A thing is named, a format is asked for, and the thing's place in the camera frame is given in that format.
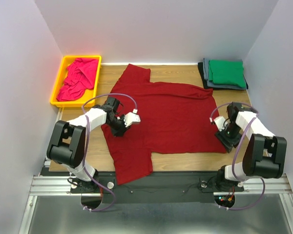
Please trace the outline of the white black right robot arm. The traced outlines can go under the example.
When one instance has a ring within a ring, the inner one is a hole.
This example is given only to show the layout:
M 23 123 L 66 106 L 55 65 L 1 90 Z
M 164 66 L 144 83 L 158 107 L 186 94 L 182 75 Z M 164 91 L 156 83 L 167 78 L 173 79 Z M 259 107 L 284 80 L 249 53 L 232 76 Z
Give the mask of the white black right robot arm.
M 225 106 L 227 118 L 215 117 L 213 110 L 209 121 L 217 127 L 215 136 L 226 152 L 233 148 L 236 151 L 232 163 L 218 170 L 215 187 L 223 191 L 242 186 L 251 178 L 280 178 L 284 171 L 286 139 L 269 131 L 251 105 L 230 102 Z

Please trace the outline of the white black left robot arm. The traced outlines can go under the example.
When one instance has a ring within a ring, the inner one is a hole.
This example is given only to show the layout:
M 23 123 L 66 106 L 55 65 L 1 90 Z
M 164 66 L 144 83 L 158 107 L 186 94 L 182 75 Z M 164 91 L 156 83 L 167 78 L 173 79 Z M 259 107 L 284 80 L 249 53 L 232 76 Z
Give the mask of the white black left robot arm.
M 59 120 L 55 123 L 46 156 L 75 176 L 68 179 L 72 190 L 81 189 L 83 192 L 91 193 L 101 188 L 97 179 L 98 171 L 85 161 L 90 132 L 106 124 L 113 136 L 121 137 L 133 122 L 140 121 L 136 109 L 120 115 L 120 105 L 122 104 L 118 99 L 108 97 L 103 105 L 95 105 L 75 119 Z

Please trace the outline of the dark red t-shirt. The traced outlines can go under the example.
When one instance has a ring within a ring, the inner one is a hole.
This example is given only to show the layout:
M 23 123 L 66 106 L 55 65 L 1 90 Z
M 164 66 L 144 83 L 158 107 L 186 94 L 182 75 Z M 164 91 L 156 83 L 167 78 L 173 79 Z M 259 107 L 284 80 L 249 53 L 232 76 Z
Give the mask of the dark red t-shirt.
M 140 123 L 121 137 L 108 125 L 101 127 L 114 161 L 118 184 L 152 173 L 151 154 L 224 153 L 217 127 L 209 121 L 216 104 L 213 91 L 170 82 L 151 82 L 150 69 L 128 65 L 112 93 L 122 103 L 120 111 L 138 109 Z

